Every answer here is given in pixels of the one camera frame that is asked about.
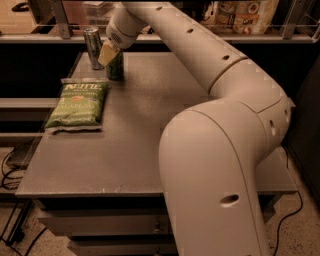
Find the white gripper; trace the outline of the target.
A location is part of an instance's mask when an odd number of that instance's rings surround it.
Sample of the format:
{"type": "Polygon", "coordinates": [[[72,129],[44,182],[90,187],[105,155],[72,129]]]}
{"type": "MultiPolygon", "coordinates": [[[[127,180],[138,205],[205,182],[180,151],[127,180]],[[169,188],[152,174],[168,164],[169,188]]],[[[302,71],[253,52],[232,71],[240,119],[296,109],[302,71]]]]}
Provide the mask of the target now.
{"type": "Polygon", "coordinates": [[[107,66],[117,56],[120,49],[127,49],[136,41],[146,26],[145,22],[123,6],[117,7],[106,28],[106,35],[110,41],[103,43],[98,62],[107,66]]]}

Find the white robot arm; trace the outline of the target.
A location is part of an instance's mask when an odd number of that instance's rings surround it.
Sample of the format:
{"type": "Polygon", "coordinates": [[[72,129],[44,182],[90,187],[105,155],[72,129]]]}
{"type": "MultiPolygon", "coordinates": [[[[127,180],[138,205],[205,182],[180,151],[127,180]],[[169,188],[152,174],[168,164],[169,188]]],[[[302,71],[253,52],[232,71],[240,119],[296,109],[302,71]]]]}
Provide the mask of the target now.
{"type": "Polygon", "coordinates": [[[229,43],[169,2],[121,2],[106,35],[130,47],[151,27],[208,94],[164,129],[159,171],[179,256],[271,256],[257,165],[283,140],[289,99],[229,43]]]}

